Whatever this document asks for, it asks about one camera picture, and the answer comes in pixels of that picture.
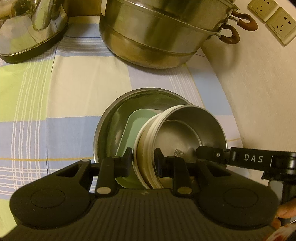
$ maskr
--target beige wall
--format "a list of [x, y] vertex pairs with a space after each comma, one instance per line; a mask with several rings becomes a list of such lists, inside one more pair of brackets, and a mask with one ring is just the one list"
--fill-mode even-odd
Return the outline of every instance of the beige wall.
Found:
[[[296, 19], [288, 0], [276, 1]], [[247, 10], [249, 2], [235, 4], [254, 16]], [[296, 39], [284, 47], [254, 18], [259, 26], [255, 32], [231, 23], [240, 34], [238, 44], [212, 38], [202, 49], [230, 102], [244, 147], [296, 151]]]

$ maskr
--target wall socket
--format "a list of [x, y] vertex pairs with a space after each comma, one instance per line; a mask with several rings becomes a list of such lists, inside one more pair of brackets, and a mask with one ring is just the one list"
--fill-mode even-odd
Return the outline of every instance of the wall socket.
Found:
[[276, 12], [279, 5], [274, 0], [252, 0], [248, 8], [266, 22]]
[[296, 21], [280, 7], [266, 22], [284, 45], [296, 36]]

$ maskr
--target black base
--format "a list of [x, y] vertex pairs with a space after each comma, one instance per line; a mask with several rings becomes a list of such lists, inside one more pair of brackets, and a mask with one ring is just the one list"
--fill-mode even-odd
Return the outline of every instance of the black base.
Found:
[[37, 47], [34, 47], [33, 49], [27, 50], [25, 52], [21, 52], [19, 54], [13, 54], [13, 55], [1, 55], [0, 58], [3, 59], [5, 62], [10, 64], [16, 64], [20, 63], [26, 60], [29, 60], [31, 58], [34, 58], [45, 51], [49, 50], [52, 46], [54, 46], [57, 42], [59, 42], [62, 37], [64, 36], [65, 32], [67, 30], [67, 26], [64, 27], [59, 33], [57, 33], [55, 36], [47, 40], [46, 42], [38, 45]]

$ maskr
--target plaid tablecloth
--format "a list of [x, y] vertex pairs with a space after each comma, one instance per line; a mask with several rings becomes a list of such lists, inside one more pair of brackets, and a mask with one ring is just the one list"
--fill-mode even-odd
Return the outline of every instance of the plaid tablecloth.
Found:
[[0, 236], [15, 225], [9, 210], [15, 190], [80, 159], [94, 161], [98, 121], [128, 91], [173, 91], [214, 114], [230, 147], [242, 146], [224, 91], [201, 49], [178, 68], [131, 67], [105, 46], [98, 22], [97, 16], [71, 18], [63, 39], [44, 54], [20, 64], [0, 60]]

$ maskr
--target human hand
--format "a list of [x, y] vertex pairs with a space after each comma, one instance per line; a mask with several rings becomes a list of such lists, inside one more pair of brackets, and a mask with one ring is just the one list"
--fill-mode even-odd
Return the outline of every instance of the human hand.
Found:
[[273, 220], [271, 225], [274, 228], [279, 229], [281, 227], [281, 221], [278, 219], [278, 217], [292, 218], [294, 216], [296, 216], [296, 198], [279, 206], [276, 213], [276, 218]]

